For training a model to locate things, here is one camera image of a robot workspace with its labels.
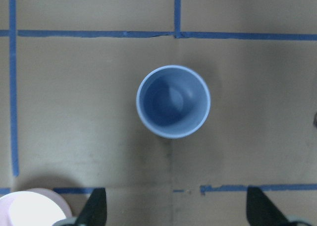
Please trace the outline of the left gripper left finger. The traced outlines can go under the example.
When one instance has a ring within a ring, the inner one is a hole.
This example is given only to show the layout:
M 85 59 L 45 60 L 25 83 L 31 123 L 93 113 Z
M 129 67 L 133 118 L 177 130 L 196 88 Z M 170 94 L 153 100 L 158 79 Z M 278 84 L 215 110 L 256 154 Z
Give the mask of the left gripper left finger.
M 105 226 L 107 221 L 106 189 L 93 190 L 75 221 L 76 226 Z

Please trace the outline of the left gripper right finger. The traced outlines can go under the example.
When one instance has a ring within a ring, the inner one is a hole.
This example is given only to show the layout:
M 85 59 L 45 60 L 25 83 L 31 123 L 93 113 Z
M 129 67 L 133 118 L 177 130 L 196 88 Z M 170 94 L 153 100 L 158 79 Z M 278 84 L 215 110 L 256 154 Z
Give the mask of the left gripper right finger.
M 251 226 L 282 226 L 290 223 L 263 191 L 254 186 L 247 189 L 246 218 Z

